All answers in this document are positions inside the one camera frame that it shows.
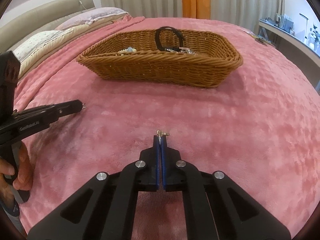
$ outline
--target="beige upholstered headboard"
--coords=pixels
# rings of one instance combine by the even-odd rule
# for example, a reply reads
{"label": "beige upholstered headboard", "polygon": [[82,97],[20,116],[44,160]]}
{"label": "beige upholstered headboard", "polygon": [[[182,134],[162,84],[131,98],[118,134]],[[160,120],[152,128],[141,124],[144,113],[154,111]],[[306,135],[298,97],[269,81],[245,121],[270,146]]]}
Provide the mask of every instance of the beige upholstered headboard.
{"label": "beige upholstered headboard", "polygon": [[0,53],[42,26],[90,8],[93,0],[55,0],[25,12],[0,28]]}

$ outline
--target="purple pillow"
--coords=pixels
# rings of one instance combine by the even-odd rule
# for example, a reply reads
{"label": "purple pillow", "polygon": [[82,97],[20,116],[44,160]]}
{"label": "purple pillow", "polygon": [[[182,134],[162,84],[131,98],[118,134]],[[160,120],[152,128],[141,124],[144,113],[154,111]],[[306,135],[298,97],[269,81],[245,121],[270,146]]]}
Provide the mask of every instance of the purple pillow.
{"label": "purple pillow", "polygon": [[57,28],[55,28],[55,30],[63,31],[73,26],[77,26],[81,24],[91,25],[97,20],[108,18],[108,17],[112,18],[110,20],[116,20],[117,16],[119,16],[120,18],[121,16],[126,14],[129,14],[129,13],[116,7],[98,8],[91,11],[86,11],[84,13],[81,13],[79,15],[72,17],[71,19],[60,24]]}

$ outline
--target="pink blanket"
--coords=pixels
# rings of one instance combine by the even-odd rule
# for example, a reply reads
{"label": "pink blanket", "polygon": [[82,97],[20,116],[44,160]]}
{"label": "pink blanket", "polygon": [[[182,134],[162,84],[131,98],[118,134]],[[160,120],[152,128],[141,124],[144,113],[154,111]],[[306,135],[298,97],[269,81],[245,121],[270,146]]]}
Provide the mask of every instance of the pink blanket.
{"label": "pink blanket", "polygon": [[[74,58],[117,32],[161,26],[219,33],[244,58],[216,89],[105,81]],[[25,140],[35,165],[21,205],[28,232],[99,171],[114,173],[152,145],[157,129],[199,170],[224,171],[290,230],[320,200],[320,97],[279,51],[224,22],[133,18],[84,35],[33,70],[16,91],[21,110],[79,99],[87,108]],[[139,195],[132,239],[186,239],[180,193]]]}

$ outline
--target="wicker basket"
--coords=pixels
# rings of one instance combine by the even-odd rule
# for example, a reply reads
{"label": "wicker basket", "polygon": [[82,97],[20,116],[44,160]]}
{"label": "wicker basket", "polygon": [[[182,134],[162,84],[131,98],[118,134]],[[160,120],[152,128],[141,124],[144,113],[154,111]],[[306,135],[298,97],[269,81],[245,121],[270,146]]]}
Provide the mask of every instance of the wicker basket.
{"label": "wicker basket", "polygon": [[[212,32],[180,30],[184,47],[197,55],[159,51],[156,30],[117,33],[85,50],[77,61],[104,79],[175,83],[202,88],[218,86],[243,63],[242,56],[224,37]],[[178,46],[170,30],[160,34],[162,45]],[[128,47],[137,52],[118,53]]]}

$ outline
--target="human hand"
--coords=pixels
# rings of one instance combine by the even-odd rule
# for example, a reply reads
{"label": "human hand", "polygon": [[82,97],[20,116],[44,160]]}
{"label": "human hand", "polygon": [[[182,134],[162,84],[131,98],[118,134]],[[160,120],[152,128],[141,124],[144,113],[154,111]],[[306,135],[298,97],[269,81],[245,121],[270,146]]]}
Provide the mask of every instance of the human hand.
{"label": "human hand", "polygon": [[[24,143],[21,144],[19,150],[19,161],[18,177],[14,180],[13,187],[16,190],[30,190],[33,183],[33,169],[30,164],[27,147]],[[3,174],[14,175],[14,168],[7,161],[0,158],[0,198],[6,206],[10,207],[14,204],[14,196],[9,184],[4,180]]]}

